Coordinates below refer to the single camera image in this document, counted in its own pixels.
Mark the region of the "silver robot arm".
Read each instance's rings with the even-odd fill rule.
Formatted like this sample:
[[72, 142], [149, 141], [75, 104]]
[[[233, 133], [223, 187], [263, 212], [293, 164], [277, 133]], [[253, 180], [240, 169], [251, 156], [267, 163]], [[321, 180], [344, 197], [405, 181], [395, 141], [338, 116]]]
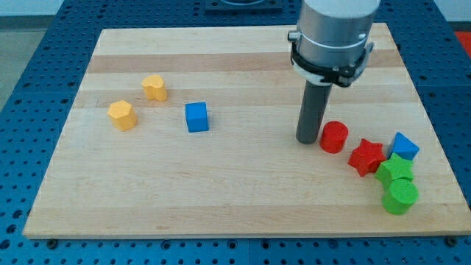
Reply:
[[364, 72], [378, 0], [303, 0], [288, 32], [291, 64], [312, 85], [348, 87]]

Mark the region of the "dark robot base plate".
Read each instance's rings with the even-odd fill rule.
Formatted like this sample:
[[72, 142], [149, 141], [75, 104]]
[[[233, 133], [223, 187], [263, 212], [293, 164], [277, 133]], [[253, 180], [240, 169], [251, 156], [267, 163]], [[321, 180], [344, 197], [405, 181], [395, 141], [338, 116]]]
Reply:
[[205, 13], [280, 11], [282, 0], [204, 0]]

